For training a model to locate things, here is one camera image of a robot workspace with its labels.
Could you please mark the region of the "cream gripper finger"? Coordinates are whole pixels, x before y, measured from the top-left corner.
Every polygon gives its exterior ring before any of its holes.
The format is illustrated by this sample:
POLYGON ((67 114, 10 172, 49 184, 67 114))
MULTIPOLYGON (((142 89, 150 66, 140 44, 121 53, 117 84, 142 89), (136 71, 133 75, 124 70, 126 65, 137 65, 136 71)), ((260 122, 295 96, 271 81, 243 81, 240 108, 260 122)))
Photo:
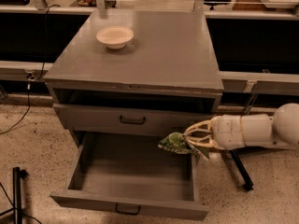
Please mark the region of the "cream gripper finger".
POLYGON ((209 148, 216 148, 219 150, 223 150, 223 147, 221 147, 213 138, 212 135, 209 134, 205 137, 194 137, 194 136, 185 136, 186 141, 190 145, 198 146, 198 147, 209 147, 209 148))
POLYGON ((211 128, 211 121, 210 120, 204 120, 200 121, 198 123, 193 124, 192 126, 188 127, 184 134, 185 135, 191 135, 192 133, 201 132, 201 133, 212 133, 211 128))

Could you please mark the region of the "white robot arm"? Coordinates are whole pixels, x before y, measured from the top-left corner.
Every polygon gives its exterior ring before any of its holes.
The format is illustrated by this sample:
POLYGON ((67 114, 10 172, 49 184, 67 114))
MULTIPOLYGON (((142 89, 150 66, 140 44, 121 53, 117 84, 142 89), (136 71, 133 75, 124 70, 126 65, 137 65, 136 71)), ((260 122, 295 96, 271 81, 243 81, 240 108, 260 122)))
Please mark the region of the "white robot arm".
POLYGON ((242 147, 297 148, 299 104, 285 104, 273 116, 216 116, 192 125, 185 131, 184 137, 193 146, 225 150, 242 147))

